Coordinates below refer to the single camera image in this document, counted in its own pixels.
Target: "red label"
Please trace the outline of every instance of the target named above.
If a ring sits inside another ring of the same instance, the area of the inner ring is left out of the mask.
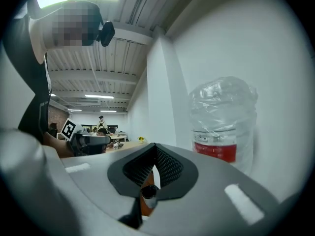
[[[209,146],[195,143],[195,151],[200,154],[219,158],[228,163],[233,163],[236,157],[236,144],[228,146]]]

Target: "white pillar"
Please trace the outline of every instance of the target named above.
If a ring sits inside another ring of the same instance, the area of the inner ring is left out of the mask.
[[[152,141],[190,149],[186,84],[173,43],[161,28],[154,31],[147,76]]]

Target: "desk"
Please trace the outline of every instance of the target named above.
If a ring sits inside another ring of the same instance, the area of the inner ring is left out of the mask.
[[[141,146],[141,145],[146,145],[147,143],[139,143],[139,142],[122,142],[122,144],[124,146],[122,146],[121,148],[118,149],[114,149],[113,147],[110,148],[106,148],[106,153],[112,153],[112,152],[119,152],[119,151],[123,151],[129,148],[134,148],[137,146]]]
[[[120,134],[118,133],[118,134],[115,134],[115,135],[111,135],[110,138],[113,139],[113,140],[116,140],[116,139],[124,139],[125,142],[126,142],[127,135],[126,135],[126,134],[120,135]]]

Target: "white wall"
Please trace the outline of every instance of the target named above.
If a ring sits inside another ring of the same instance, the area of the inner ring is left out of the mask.
[[[146,139],[148,143],[152,142],[149,130],[149,110],[148,110],[148,83],[147,73],[144,71],[141,76],[137,91],[135,91],[134,101],[128,108],[128,138],[130,141],[137,141],[139,136]]]
[[[126,115],[119,115],[119,114],[80,114],[80,113],[73,113],[72,120],[79,124],[84,125],[97,125],[99,122],[99,116],[104,116],[104,121],[106,125],[118,125],[119,131],[127,131],[128,124]]]
[[[147,55],[150,134],[156,143],[190,149],[182,70],[170,39],[158,27],[154,37]]]
[[[315,75],[303,30],[282,0],[199,0],[186,16],[172,31],[188,93],[220,76],[257,88],[251,176],[282,201],[314,155]]]

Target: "ceiling beam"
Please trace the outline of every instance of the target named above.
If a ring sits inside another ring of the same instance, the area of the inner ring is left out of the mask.
[[[122,73],[112,73],[106,71],[95,71],[95,75],[98,81],[110,81],[119,82],[130,85],[135,85],[138,82],[137,76],[122,74]],[[70,70],[70,71],[51,71],[49,72],[49,77],[51,80],[94,80],[94,75],[91,70],[81,71],[81,70]]]
[[[99,107],[89,107],[89,106],[76,106],[75,107],[76,109],[81,109],[82,111],[74,111],[74,113],[81,113],[83,111],[91,111],[91,112],[95,112],[95,113],[98,113],[98,114],[107,114],[107,113],[111,113],[111,112],[101,112],[101,110],[110,110],[110,111],[116,111],[117,113],[123,113],[125,112],[125,109],[124,108],[107,108],[107,107],[102,107],[102,108],[99,108]]]
[[[58,90],[54,90],[53,93],[61,98],[86,98],[85,94],[113,96],[114,99],[119,99],[119,100],[130,100],[131,98],[130,94],[124,94],[124,93],[103,93],[103,92],[89,92],[89,91],[58,91]]]
[[[114,38],[125,39],[143,45],[149,45],[152,42],[153,32],[151,30],[120,22],[113,22],[113,25],[115,28]]]
[[[109,107],[109,108],[126,108],[127,103],[118,103],[118,102],[99,102],[99,103],[89,103],[89,102],[69,102],[73,106],[93,106],[93,107]]]
[[[60,104],[59,102],[56,102],[56,101],[54,101],[54,100],[52,100],[52,99],[50,99],[49,105],[50,105],[50,106],[53,106],[53,107],[55,107],[55,108],[58,108],[58,109],[60,109],[60,110],[63,110],[63,111],[67,111],[67,110],[68,110],[67,107],[65,107],[64,105],[62,105],[62,104]]]
[[[107,112],[100,112],[100,111],[89,111],[89,110],[83,110],[83,111],[79,111],[79,112],[75,112],[76,114],[95,114],[95,115],[98,115],[98,114],[100,114],[100,115],[102,115],[102,116],[105,116],[106,117],[106,115],[126,115],[127,114],[127,112],[116,112],[116,113],[111,113],[111,112],[109,112],[109,113],[107,113]]]

